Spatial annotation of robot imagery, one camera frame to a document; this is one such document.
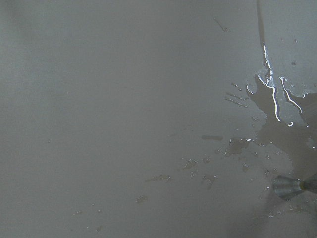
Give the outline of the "steel jigger cup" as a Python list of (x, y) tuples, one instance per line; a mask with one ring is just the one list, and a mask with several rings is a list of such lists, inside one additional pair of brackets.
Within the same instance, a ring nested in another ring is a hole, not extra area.
[(317, 193), (317, 174), (305, 180), (278, 175), (272, 183), (274, 193), (281, 199), (288, 201), (305, 191)]

